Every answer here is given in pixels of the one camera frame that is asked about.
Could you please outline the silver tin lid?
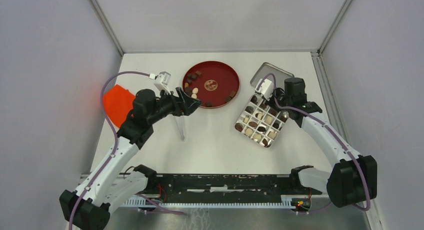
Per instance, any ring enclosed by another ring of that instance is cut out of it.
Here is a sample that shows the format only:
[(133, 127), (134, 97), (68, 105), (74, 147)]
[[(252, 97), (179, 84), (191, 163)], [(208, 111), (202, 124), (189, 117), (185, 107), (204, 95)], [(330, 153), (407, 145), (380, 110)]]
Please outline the silver tin lid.
[(252, 87), (256, 87), (257, 83), (267, 74), (274, 74), (276, 83), (274, 84), (276, 87), (283, 88), (284, 80), (287, 78), (293, 78), (294, 74), (290, 73), (282, 68), (279, 68), (271, 63), (264, 62), (260, 68), (256, 71), (254, 76), (250, 80), (250, 85)]

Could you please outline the pink compartment box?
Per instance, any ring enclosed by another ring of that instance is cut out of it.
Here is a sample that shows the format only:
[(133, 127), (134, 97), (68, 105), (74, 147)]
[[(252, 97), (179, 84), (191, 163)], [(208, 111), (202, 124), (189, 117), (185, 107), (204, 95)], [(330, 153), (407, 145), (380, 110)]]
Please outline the pink compartment box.
[(287, 111), (277, 111), (258, 94), (253, 94), (237, 118), (234, 128), (248, 139), (269, 148), (289, 119)]

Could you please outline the metal tongs white handle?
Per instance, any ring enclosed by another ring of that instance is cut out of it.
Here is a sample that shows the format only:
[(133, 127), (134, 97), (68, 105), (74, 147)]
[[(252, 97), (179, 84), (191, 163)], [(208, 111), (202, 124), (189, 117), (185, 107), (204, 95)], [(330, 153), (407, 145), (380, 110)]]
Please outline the metal tongs white handle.
[(173, 119), (174, 119), (174, 122), (176, 124), (177, 132), (179, 134), (181, 141), (185, 141), (185, 139), (186, 139), (185, 118), (182, 117), (182, 116), (180, 116), (180, 117), (174, 116)]

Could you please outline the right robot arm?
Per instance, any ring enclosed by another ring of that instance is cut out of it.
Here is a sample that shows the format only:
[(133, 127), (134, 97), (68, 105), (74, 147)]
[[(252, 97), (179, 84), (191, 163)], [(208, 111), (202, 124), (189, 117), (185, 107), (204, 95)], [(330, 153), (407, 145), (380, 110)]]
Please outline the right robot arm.
[(289, 188), (301, 194), (308, 188), (326, 193), (336, 207), (353, 205), (368, 211), (377, 196), (378, 164), (371, 156), (353, 149), (326, 120), (316, 102), (308, 101), (302, 78), (287, 78), (272, 93), (274, 105), (306, 132), (325, 154), (331, 172), (306, 165), (292, 169)]

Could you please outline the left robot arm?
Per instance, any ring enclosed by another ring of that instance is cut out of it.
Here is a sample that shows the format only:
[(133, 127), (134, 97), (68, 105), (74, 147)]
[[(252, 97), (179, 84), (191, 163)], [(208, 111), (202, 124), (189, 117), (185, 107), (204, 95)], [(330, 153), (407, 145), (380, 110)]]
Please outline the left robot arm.
[(162, 90), (159, 97), (151, 89), (136, 93), (107, 155), (74, 191), (64, 190), (59, 197), (69, 229), (104, 229), (111, 215), (129, 198), (141, 191), (149, 194), (156, 190), (157, 180), (140, 170), (117, 185), (114, 181), (152, 136), (155, 123), (168, 115), (189, 116), (201, 106), (199, 99), (187, 95), (181, 87), (176, 92), (175, 96)]

